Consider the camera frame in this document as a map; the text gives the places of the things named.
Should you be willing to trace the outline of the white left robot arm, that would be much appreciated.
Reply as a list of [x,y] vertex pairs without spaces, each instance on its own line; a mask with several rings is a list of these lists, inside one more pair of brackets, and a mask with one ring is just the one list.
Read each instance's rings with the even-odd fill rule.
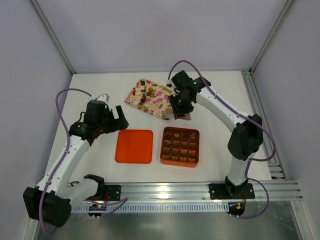
[[87,174],[76,186],[68,182],[80,160],[100,135],[125,130],[129,123],[122,107],[115,107],[118,117],[108,105],[91,100],[76,121],[67,130],[67,140],[49,172],[35,187],[27,187],[23,200],[28,216],[43,224],[61,228],[68,221],[72,208],[85,200],[101,200],[106,187],[103,177]]

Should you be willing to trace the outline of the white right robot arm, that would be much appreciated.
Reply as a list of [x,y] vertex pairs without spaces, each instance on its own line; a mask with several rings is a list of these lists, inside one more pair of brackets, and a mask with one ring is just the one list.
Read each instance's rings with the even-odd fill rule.
[[246,168],[263,143],[260,128],[262,118],[258,114],[248,115],[237,109],[211,86],[203,77],[192,79],[182,70],[169,77],[166,85],[173,90],[169,96],[173,116],[179,119],[194,110],[199,104],[214,114],[230,131],[227,149],[232,156],[230,170],[225,177],[224,192],[230,198],[239,198],[247,187]]

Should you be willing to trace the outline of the metal tongs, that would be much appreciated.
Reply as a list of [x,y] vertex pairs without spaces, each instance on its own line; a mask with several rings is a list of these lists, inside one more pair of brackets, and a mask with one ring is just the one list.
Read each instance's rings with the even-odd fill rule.
[[191,115],[190,114],[185,114],[183,116],[180,116],[178,118],[175,118],[175,115],[173,112],[167,112],[167,111],[163,111],[162,112],[162,118],[164,120],[170,120],[170,119],[174,119],[174,120],[177,120],[177,119],[181,119],[181,120],[186,120],[186,121],[190,121],[191,120]]

